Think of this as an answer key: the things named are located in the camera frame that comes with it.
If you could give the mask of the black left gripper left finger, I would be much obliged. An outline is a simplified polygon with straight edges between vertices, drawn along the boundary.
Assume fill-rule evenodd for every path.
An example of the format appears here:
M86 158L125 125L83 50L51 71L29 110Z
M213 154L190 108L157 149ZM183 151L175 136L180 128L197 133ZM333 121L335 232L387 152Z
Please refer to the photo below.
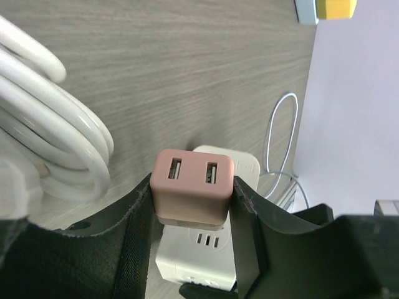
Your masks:
M153 216L144 178L65 230L1 221L1 297L144 298Z

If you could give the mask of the white cube socket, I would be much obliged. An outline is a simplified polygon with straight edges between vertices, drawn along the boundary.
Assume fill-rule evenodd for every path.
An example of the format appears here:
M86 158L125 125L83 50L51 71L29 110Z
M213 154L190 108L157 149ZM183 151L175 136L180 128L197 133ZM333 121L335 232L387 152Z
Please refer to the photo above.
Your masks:
M254 155L209 145L193 151L230 157L234 176L257 189L261 168ZM155 262L161 277L170 282L232 290L236 271L229 214L223 227L216 231L164 225Z

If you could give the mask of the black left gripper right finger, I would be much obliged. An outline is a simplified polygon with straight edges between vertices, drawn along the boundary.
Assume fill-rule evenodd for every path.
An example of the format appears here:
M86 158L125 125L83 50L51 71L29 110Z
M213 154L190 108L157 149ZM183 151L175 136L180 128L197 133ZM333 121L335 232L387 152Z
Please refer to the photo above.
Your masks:
M239 298L397 298L398 217L307 222L241 178L230 206Z

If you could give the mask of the small pink charger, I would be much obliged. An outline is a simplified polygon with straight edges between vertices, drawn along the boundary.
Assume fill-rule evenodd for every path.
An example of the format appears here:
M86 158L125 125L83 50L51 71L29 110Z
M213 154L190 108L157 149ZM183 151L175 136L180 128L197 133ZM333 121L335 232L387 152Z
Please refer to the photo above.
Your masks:
M164 149L150 178L160 223L220 230L233 194L234 163L225 155Z

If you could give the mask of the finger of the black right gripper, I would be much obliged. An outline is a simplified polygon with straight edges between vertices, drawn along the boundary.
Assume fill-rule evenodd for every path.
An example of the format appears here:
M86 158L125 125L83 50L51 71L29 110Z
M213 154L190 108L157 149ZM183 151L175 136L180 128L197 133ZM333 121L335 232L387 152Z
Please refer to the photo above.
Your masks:
M236 292L215 289L194 283L184 283L179 294L185 299L238 299Z

